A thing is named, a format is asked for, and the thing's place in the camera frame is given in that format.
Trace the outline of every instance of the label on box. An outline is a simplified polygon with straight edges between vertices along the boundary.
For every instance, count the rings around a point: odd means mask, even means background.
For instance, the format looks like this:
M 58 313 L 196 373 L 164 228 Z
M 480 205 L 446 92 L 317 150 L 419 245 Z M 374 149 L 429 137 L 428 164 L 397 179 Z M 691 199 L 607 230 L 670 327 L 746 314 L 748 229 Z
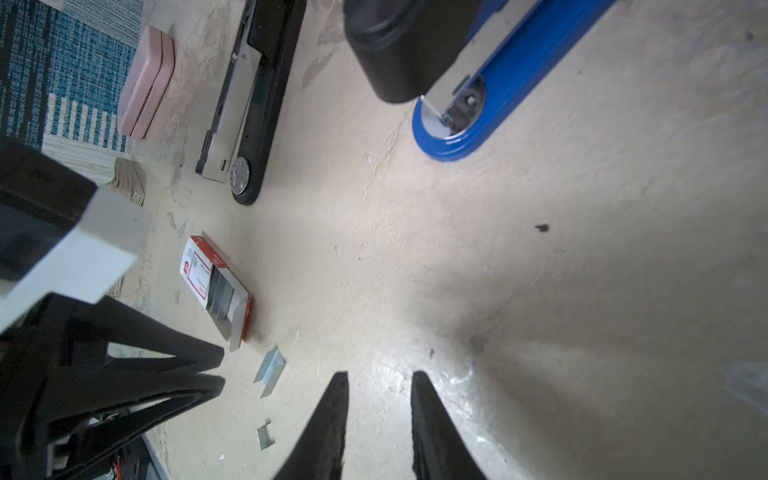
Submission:
M 208 285 L 210 284 L 210 271 L 213 265 L 210 259 L 203 253 L 192 239 L 187 241 L 184 254 L 181 256 L 181 276 L 190 286 L 203 308 L 208 303 Z

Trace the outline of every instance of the floor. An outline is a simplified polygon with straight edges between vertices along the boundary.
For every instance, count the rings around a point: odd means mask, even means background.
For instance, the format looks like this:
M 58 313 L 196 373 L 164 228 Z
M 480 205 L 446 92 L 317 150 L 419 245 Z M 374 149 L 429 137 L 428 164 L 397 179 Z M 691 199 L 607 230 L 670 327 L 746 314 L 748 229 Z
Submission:
M 170 478 L 271 478 L 339 370 L 344 478 L 412 478 L 417 369 L 489 478 L 765 478 L 768 406 L 735 385 L 768 378 L 768 4 L 618 1 L 454 164 L 373 94 L 341 4 L 310 0 L 250 207 L 194 173 L 242 1 L 145 6 L 179 63 L 122 300 L 223 346 L 178 274 L 205 233 L 257 301 L 221 396 L 149 434 Z

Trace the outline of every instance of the debris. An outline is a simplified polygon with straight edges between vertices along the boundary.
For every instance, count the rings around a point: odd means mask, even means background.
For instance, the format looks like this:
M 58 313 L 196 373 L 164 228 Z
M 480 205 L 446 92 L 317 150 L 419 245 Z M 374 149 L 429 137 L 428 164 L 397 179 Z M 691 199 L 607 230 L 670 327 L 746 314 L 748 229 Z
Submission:
M 266 426 L 270 424 L 270 421 L 267 420 L 264 425 L 258 428 L 256 430 L 256 434 L 259 437 L 259 449 L 264 450 L 265 448 L 274 445 L 275 441 L 270 438 L 270 433 L 266 430 Z
M 144 182 L 141 181 L 143 176 L 144 173 L 137 162 L 118 157 L 114 162 L 114 179 L 107 184 L 107 187 L 140 207 L 144 205 Z M 123 290 L 123 279 L 124 277 L 121 276 L 112 287 L 109 296 L 114 299 L 120 298 L 120 293 Z
M 272 390 L 277 384 L 277 379 L 280 378 L 280 373 L 283 372 L 283 367 L 286 365 L 286 361 L 283 355 L 275 347 L 264 357 L 264 361 L 261 363 L 259 372 L 256 374 L 256 378 L 253 383 L 264 381 L 264 392 L 261 394 L 261 399 L 272 393 Z

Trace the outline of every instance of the blue rug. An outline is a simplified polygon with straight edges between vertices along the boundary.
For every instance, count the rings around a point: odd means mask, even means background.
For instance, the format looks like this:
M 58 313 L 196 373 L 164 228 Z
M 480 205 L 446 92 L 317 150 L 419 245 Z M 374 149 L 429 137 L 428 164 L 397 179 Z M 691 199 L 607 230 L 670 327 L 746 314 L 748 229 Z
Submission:
M 141 3 L 125 4 L 133 17 L 139 8 L 137 24 L 126 25 L 130 33 L 141 23 Z M 133 45 L 38 0 L 3 0 L 0 140 L 17 137 L 43 151 L 48 146 L 63 155 L 111 155 L 114 161 L 126 153 L 116 120 L 134 53 Z

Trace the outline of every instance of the pink box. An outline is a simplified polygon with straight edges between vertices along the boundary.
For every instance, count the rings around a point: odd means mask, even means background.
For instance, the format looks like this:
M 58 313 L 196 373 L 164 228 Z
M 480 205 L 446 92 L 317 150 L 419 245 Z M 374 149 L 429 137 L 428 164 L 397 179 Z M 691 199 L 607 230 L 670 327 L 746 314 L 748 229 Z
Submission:
M 169 34 L 147 25 L 120 93 L 118 130 L 121 134 L 144 138 L 175 65 L 174 40 Z

